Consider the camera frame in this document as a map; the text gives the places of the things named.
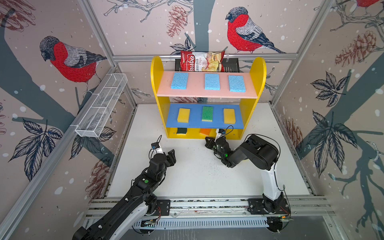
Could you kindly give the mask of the white mesh wall tray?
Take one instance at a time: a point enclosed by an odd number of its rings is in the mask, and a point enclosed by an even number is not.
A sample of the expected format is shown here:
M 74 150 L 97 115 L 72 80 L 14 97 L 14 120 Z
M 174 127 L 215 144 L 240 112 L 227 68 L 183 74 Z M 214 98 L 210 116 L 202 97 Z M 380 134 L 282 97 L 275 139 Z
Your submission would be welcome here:
M 128 81 L 126 75 L 121 73 L 113 73 L 106 77 L 106 83 L 96 94 L 96 99 L 75 129 L 80 137 L 100 137 Z

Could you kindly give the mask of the light blue sponge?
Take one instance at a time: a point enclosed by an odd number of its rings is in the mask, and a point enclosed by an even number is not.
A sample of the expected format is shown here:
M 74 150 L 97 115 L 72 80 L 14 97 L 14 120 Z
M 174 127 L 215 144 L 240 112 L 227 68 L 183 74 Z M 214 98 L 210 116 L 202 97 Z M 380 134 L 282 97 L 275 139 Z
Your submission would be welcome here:
M 229 79 L 230 92 L 235 92 L 235 93 L 245 93 L 246 92 L 246 87 L 245 87 L 245 82 L 244 82 L 243 76 L 229 75 L 228 79 Z
M 219 91 L 220 89 L 219 74 L 205 74 L 205 90 Z
M 177 72 L 174 73 L 171 89 L 173 90 L 186 90 L 188 83 L 188 73 Z

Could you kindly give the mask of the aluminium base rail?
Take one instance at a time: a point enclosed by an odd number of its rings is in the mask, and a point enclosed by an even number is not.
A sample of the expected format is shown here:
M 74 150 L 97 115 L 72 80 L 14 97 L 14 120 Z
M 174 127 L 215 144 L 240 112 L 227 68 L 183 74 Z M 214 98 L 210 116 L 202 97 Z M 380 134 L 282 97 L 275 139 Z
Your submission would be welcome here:
M 295 217 L 329 217 L 335 213 L 325 197 L 289 196 L 290 215 L 251 215 L 248 212 L 251 197 L 220 198 L 169 198 L 169 216 L 144 216 L 134 223 L 135 230 L 178 230 L 208 228 L 252 228 L 269 227 L 271 218 L 282 222 Z

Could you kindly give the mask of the dark green wavy sponge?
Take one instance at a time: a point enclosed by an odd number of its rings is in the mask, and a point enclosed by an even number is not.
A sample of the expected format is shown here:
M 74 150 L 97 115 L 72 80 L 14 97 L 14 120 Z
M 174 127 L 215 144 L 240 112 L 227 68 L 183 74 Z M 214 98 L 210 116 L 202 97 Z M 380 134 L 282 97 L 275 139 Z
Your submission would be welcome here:
M 177 128 L 177 135 L 186 135 L 187 131 L 187 128 Z

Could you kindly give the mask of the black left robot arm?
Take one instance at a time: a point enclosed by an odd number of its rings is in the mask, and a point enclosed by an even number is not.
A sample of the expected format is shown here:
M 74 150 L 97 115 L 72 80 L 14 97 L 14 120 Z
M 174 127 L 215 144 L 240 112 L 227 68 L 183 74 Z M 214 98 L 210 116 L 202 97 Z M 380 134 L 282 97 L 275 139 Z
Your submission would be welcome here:
M 74 240 L 119 240 L 134 223 L 146 214 L 156 211 L 157 196 L 154 191 L 165 180 L 168 167 L 176 163 L 175 151 L 155 154 L 150 165 L 134 180 L 129 191 L 100 220 L 88 227 L 80 227 Z

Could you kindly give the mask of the pink upper shelf board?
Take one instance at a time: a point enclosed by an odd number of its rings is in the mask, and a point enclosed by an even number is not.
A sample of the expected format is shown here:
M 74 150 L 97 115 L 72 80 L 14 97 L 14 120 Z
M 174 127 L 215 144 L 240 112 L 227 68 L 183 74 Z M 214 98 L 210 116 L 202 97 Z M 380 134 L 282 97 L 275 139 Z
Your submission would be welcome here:
M 205 89 L 205 73 L 189 72 L 187 88 L 185 90 L 174 90 L 171 88 L 175 72 L 163 73 L 160 85 L 156 90 L 159 97 L 201 97 L 201 98 L 228 98 L 228 99 L 257 99 L 264 88 L 260 82 L 255 82 L 249 73 L 218 73 L 220 80 L 219 90 Z M 242 76 L 246 91 L 244 93 L 231 92 L 229 76 Z

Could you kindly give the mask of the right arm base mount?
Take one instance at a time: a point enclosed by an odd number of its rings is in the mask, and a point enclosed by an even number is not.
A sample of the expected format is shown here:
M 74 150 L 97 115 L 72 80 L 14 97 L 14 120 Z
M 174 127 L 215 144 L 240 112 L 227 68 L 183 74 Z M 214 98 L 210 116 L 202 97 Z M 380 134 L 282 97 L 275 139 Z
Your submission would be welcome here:
M 248 205 L 248 212 L 251 215 L 291 214 L 290 206 L 283 192 L 281 192 L 276 200 L 270 200 L 265 195 L 262 198 L 248 199 Z

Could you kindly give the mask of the orange sponge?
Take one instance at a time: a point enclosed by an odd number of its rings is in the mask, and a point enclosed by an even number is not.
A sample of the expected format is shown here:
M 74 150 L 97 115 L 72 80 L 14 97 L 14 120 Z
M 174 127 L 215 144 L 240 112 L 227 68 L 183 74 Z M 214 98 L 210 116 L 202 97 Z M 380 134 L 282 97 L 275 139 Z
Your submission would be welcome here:
M 211 129 L 200 129 L 200 134 L 204 136 L 209 136 L 211 133 Z

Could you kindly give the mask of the red cassava chips bag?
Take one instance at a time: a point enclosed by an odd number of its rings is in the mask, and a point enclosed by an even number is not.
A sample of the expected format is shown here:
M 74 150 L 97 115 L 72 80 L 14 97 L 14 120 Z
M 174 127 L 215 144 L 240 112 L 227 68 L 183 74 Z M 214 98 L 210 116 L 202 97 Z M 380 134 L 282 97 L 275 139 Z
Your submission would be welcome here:
M 222 52 L 191 52 L 181 51 L 182 72 L 223 72 Z

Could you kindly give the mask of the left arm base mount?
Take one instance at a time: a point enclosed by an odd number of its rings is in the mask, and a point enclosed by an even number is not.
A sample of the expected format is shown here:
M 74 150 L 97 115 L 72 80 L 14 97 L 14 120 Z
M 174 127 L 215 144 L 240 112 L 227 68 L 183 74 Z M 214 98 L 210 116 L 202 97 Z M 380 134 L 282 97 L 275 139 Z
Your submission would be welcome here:
M 170 214 L 171 201 L 168 199 L 158 199 L 157 196 L 150 195 L 144 203 L 148 207 L 145 216 L 162 217 Z

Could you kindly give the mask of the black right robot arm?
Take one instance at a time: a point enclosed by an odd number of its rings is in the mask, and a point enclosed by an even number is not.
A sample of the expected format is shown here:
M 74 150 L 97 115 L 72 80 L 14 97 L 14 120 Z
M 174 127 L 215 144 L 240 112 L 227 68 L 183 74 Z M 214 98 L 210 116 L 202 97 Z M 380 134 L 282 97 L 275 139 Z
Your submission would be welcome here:
M 279 209 L 284 200 L 283 190 L 277 183 L 275 167 L 279 158 L 279 150 L 256 134 L 249 137 L 234 151 L 230 149 L 225 136 L 217 139 L 206 137 L 205 147 L 228 168 L 234 168 L 241 161 L 250 160 L 259 170 L 263 180 L 263 207 L 268 213 Z

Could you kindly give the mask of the yellow shelf unit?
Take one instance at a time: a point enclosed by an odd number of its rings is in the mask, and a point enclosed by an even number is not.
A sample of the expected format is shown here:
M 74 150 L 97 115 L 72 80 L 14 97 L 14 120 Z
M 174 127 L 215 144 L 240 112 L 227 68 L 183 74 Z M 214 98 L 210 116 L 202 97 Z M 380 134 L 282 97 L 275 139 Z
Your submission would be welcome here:
M 233 125 L 229 125 L 225 128 L 226 134 L 225 137 L 229 140 L 240 140 L 245 133 L 245 130 L 248 126 L 248 123 L 251 120 L 251 117 L 254 113 L 254 110 L 257 106 L 259 98 L 257 99 L 239 99 L 240 102 L 238 104 L 218 104 L 218 103 L 172 103 L 172 97 L 159 97 L 156 94 L 156 90 L 160 85 L 160 81 L 162 79 L 163 73 L 166 72 L 164 70 L 164 66 L 160 57 L 156 56 L 152 59 L 151 64 L 151 82 L 153 87 L 154 96 L 156 99 L 156 103 L 159 109 L 159 113 L 162 119 L 163 126 L 165 128 L 165 133 L 167 138 L 169 139 L 204 139 L 205 137 L 216 137 L 216 130 L 211 129 L 211 133 L 209 136 L 204 136 L 200 134 L 200 129 L 187 128 L 186 135 L 177 135 L 177 128 L 167 128 L 166 121 L 168 119 L 168 114 L 170 110 L 171 104 L 207 104 L 207 105 L 238 105 L 241 110 L 244 129 L 234 129 Z M 204 72 L 205 74 L 218 74 L 225 72 Z M 262 87 L 265 88 L 266 77 L 267 77 L 267 65 L 266 61 L 263 58 L 256 58 L 251 66 L 251 70 L 249 72 L 251 74 L 252 79 L 256 82 L 260 82 Z M 207 99 L 228 99 L 228 98 L 207 98 Z

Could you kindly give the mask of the yellow sponge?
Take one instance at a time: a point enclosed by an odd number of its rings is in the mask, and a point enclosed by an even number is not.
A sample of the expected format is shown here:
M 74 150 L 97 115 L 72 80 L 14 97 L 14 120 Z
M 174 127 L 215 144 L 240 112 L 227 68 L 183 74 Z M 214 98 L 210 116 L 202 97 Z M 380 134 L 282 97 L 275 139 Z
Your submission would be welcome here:
M 189 123 L 191 109 L 179 108 L 178 123 Z
M 224 123 L 226 125 L 233 125 L 236 123 L 236 114 L 234 109 L 224 109 Z

